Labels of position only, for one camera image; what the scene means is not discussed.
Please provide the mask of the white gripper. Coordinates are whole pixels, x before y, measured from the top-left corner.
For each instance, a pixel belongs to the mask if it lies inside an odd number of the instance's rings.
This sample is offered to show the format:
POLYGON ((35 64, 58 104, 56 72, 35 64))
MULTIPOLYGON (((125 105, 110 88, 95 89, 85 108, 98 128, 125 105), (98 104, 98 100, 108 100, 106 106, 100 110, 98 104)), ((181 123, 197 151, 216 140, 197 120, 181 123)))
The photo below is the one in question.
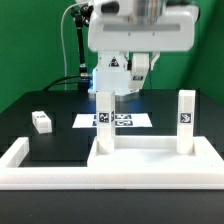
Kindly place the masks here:
POLYGON ((188 51, 194 44, 199 7, 193 3, 93 3, 88 47, 95 52, 188 51))

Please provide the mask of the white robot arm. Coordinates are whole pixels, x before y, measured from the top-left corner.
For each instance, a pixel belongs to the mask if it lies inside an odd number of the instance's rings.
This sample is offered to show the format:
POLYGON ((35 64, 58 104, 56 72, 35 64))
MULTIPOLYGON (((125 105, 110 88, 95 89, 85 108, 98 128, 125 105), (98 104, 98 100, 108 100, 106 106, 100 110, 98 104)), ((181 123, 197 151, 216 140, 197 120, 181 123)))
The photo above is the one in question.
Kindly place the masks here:
POLYGON ((91 93, 139 91, 162 52, 188 51, 200 8, 188 0, 76 0, 98 54, 91 93))

